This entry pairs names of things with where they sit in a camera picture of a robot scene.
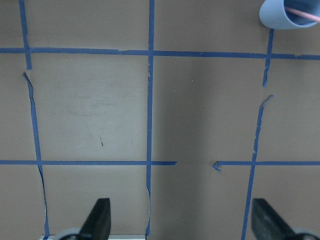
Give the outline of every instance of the cup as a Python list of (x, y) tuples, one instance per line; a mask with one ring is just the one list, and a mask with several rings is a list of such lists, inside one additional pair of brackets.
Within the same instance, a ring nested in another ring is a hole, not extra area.
[(312, 27), (317, 23), (285, 11), (285, 7), (320, 17), (320, 0), (265, 0), (259, 12), (263, 25), (271, 29), (287, 30)]

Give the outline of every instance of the pink straw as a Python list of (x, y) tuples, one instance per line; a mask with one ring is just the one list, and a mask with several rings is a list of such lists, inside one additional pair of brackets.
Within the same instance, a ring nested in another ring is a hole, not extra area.
[(284, 10), (286, 10), (286, 11), (289, 12), (289, 13), (298, 15), (298, 16), (300, 16), (300, 17), (309, 19), (309, 20), (311, 20), (311, 21), (320, 23), (320, 17), (318, 17), (318, 16), (315, 16), (315, 15), (312, 15), (312, 14), (309, 14), (309, 13), (306, 13), (306, 12), (303, 12), (303, 11), (299, 11), (299, 10), (297, 10), (297, 9), (293, 9), (293, 8), (287, 7), (287, 6), (284, 7)]

